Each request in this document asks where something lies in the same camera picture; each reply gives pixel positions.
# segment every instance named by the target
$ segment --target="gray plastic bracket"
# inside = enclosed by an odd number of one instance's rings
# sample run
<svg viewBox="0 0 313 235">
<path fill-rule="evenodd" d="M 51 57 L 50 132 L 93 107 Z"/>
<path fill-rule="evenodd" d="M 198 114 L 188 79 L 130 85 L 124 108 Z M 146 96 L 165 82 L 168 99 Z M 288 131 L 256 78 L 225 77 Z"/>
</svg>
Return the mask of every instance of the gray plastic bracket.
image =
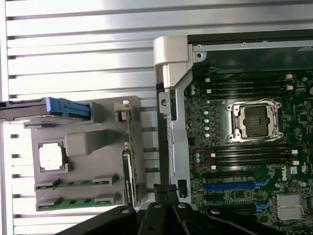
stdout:
<svg viewBox="0 0 313 235">
<path fill-rule="evenodd" d="M 65 136 L 68 157 L 86 156 L 111 143 L 112 132 L 109 130 L 69 133 Z"/>
<path fill-rule="evenodd" d="M 58 198 L 45 198 L 36 204 L 36 207 L 46 207 L 46 206 L 54 206 L 59 201 L 61 201 L 61 197 Z"/>
<path fill-rule="evenodd" d="M 117 198 L 118 198 L 118 193 L 100 194 L 94 199 L 94 201 L 95 202 L 111 201 L 111 204 L 114 205 Z"/>
<path fill-rule="evenodd" d="M 118 180 L 118 176 L 116 174 L 113 175 L 99 175 L 96 176 L 92 181 L 98 184 L 105 184 L 107 186 L 113 186 L 113 184 Z"/>
<path fill-rule="evenodd" d="M 35 189 L 41 188 L 41 187 L 52 187 L 55 184 L 59 183 L 61 180 L 42 180 L 35 184 Z"/>
</svg>

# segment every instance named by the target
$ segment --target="screw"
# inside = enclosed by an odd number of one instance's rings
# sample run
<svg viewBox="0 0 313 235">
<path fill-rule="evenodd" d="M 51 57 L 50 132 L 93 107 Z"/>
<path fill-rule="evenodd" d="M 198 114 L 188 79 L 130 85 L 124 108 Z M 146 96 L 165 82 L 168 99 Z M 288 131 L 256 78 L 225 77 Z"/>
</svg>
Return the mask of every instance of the screw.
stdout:
<svg viewBox="0 0 313 235">
<path fill-rule="evenodd" d="M 212 214 L 220 214 L 221 212 L 220 212 L 220 210 L 218 210 L 218 209 L 212 209 L 212 210 L 211 210 L 211 213 L 212 213 Z"/>
<path fill-rule="evenodd" d="M 166 106 L 166 99 L 161 100 L 161 104 L 162 104 L 163 106 Z"/>
<path fill-rule="evenodd" d="M 203 54 L 200 53 L 200 52 L 198 52 L 198 53 L 197 53 L 197 57 L 198 57 L 198 58 L 202 58 L 202 57 L 203 57 Z"/>
<path fill-rule="evenodd" d="M 178 207 L 179 207 L 179 208 L 186 208 L 186 204 L 179 203 L 179 204 L 178 204 Z"/>
</svg>

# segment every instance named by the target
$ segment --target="black pcie slot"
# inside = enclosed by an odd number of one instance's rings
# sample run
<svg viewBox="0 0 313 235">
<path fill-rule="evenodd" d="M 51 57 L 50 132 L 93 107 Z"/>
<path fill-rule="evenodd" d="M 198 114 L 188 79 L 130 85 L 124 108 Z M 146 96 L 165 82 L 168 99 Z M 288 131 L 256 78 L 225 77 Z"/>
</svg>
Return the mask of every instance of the black pcie slot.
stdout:
<svg viewBox="0 0 313 235">
<path fill-rule="evenodd" d="M 218 193 L 213 193 L 213 194 L 207 194 L 204 196 L 204 199 L 206 201 L 222 201 L 224 195 L 223 194 L 218 194 Z"/>
<path fill-rule="evenodd" d="M 256 213 L 255 205 L 253 203 L 218 205 L 215 208 L 221 208 L 224 210 L 229 210 L 229 211 L 241 214 L 241 215 L 253 215 Z"/>
<path fill-rule="evenodd" d="M 232 178 L 232 177 L 253 177 L 252 171 L 236 170 L 236 171 L 220 171 L 220 172 L 210 172 L 206 173 L 204 177 L 206 179 L 213 178 Z"/>
</svg>

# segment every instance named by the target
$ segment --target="cpu socket cover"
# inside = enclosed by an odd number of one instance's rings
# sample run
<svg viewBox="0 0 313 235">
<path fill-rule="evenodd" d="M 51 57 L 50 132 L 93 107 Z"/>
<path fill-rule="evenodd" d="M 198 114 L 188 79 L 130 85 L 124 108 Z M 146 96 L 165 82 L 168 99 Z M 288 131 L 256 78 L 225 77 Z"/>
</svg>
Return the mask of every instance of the cpu socket cover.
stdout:
<svg viewBox="0 0 313 235">
<path fill-rule="evenodd" d="M 235 102 L 227 106 L 232 113 L 233 133 L 230 141 L 273 141 L 283 137 L 278 128 L 278 109 L 281 104 L 272 100 Z"/>
</svg>

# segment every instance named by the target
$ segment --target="motherboard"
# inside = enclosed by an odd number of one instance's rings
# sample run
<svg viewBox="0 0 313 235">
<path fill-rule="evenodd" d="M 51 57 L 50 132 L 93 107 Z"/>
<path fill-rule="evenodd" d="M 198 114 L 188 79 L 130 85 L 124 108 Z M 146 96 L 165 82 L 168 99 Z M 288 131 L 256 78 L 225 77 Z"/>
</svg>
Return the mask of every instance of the motherboard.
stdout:
<svg viewBox="0 0 313 235">
<path fill-rule="evenodd" d="M 185 89 L 191 199 L 313 234 L 313 72 L 193 71 Z"/>
</svg>

